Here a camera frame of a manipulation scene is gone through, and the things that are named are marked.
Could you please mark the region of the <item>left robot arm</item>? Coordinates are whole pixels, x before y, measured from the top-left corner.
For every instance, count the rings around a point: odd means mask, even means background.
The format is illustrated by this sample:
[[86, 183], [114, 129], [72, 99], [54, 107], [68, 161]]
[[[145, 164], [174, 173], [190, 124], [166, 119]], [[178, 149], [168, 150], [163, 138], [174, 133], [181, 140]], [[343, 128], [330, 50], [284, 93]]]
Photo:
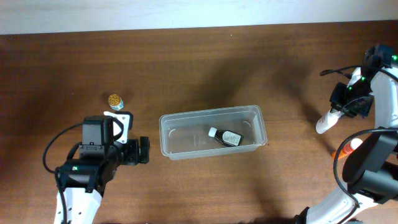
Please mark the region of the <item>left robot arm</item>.
[[55, 172], [58, 194], [54, 224], [93, 223], [106, 184], [117, 168], [148, 163], [149, 149], [146, 136], [125, 143], [77, 144]]

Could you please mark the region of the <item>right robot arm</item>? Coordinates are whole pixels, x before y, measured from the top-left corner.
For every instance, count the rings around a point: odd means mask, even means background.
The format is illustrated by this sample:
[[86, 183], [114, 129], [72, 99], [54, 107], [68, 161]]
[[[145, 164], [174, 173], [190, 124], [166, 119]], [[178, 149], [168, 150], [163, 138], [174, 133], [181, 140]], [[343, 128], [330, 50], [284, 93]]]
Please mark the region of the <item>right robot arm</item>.
[[364, 53], [363, 62], [336, 72], [349, 78], [338, 83], [331, 96], [330, 110], [317, 122], [323, 134], [342, 116], [367, 117], [375, 109], [375, 127], [347, 137], [333, 158], [337, 188], [321, 203], [305, 208], [294, 223], [357, 223], [360, 212], [397, 200], [397, 165], [388, 162], [397, 154], [397, 54], [377, 44]]

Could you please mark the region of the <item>white spray bottle clear cap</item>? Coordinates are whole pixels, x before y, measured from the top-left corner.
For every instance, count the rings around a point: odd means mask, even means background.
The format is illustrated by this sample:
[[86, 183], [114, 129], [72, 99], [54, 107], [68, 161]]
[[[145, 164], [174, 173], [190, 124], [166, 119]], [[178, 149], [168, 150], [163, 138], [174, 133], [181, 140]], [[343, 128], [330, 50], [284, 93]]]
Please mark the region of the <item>white spray bottle clear cap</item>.
[[323, 134], [331, 127], [333, 127], [343, 115], [343, 112], [331, 108], [317, 121], [315, 127], [316, 132], [318, 134]]

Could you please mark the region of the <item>dark brown syrup bottle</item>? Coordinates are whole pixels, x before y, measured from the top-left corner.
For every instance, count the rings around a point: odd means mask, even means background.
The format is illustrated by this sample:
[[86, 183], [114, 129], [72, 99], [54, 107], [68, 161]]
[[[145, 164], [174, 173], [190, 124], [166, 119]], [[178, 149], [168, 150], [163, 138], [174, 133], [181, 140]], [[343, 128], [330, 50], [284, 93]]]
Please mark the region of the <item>dark brown syrup bottle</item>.
[[230, 130], [219, 130], [211, 127], [208, 132], [209, 137], [215, 138], [222, 145], [227, 147], [237, 147], [242, 144], [243, 135], [232, 132]]

